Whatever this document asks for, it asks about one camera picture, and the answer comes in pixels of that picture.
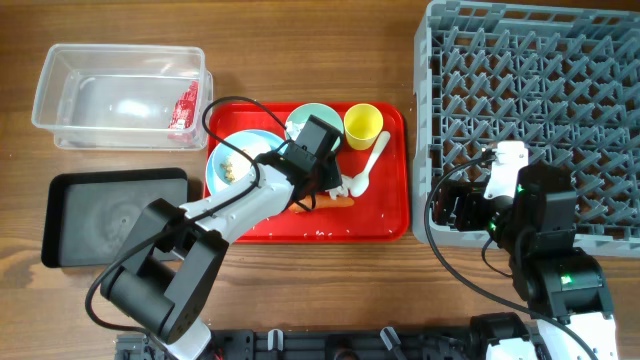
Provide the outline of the white napkin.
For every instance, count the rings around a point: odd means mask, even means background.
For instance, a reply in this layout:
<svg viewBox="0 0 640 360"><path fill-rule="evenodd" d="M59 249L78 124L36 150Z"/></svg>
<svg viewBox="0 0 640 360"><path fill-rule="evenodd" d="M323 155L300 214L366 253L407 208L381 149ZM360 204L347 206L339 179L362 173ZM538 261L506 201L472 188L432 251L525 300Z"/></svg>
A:
<svg viewBox="0 0 640 360"><path fill-rule="evenodd" d="M338 187L327 190L327 193L332 200L337 200L338 198L349 196L353 179L346 175L342 175L341 179L342 183Z"/></svg>

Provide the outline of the mint green bowl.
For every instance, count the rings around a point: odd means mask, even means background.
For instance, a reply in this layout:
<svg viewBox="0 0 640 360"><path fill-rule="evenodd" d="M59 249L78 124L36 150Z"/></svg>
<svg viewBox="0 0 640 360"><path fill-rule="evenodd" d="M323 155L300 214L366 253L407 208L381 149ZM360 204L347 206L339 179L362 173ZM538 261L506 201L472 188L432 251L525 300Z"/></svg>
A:
<svg viewBox="0 0 640 360"><path fill-rule="evenodd" d="M285 137L295 140L310 116L315 116L344 133L343 120L333 108L322 103L306 103L289 114L285 122Z"/></svg>

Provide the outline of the yellow plastic cup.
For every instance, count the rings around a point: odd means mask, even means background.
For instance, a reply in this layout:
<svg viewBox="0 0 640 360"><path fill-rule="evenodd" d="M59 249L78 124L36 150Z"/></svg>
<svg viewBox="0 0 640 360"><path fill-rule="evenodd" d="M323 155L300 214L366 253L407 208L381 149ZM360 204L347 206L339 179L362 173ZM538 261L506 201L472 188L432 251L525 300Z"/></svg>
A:
<svg viewBox="0 0 640 360"><path fill-rule="evenodd" d="M343 123L349 146L354 150L366 150L382 131L384 119L377 107L360 103L347 110Z"/></svg>

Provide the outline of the rice and food scraps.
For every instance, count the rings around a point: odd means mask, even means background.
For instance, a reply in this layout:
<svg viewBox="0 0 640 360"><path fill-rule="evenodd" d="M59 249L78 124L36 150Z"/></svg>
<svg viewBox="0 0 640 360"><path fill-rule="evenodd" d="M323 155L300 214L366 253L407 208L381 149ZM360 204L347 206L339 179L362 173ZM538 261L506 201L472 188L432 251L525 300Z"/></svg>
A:
<svg viewBox="0 0 640 360"><path fill-rule="evenodd" d="M240 152L231 151L230 155L220 164L222 176L228 183L234 183L249 173L251 162Z"/></svg>

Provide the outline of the red sauce packet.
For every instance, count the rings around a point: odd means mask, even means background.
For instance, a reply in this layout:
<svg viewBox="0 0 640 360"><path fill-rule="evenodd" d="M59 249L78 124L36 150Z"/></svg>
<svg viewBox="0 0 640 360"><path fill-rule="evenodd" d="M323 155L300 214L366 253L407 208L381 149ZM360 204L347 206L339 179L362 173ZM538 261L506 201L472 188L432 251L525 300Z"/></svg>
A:
<svg viewBox="0 0 640 360"><path fill-rule="evenodd" d="M184 130L193 123L198 98L199 83L192 81L186 92L176 102L169 124L170 130Z"/></svg>

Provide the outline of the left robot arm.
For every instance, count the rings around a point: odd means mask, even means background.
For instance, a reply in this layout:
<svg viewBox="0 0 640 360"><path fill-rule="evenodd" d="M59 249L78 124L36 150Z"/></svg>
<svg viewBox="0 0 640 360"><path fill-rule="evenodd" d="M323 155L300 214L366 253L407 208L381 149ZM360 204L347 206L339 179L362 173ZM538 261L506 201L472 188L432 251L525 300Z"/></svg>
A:
<svg viewBox="0 0 640 360"><path fill-rule="evenodd" d="M91 290L169 357L204 358L212 332L199 315L229 246L263 220L338 186L343 142L338 129L310 116L294 141L252 158L250 172L222 191L179 207L152 202Z"/></svg>

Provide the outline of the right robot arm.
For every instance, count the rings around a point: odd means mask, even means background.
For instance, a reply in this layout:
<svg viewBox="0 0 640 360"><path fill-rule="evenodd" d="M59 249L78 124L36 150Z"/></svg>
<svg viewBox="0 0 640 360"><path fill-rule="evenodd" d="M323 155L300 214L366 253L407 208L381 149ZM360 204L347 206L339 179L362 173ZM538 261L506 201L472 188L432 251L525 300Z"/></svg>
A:
<svg viewBox="0 0 640 360"><path fill-rule="evenodd" d="M554 359L615 359L613 302L597 260L575 246L577 195L570 175L542 163L521 168L510 204L481 218L510 255L519 311L537 323Z"/></svg>

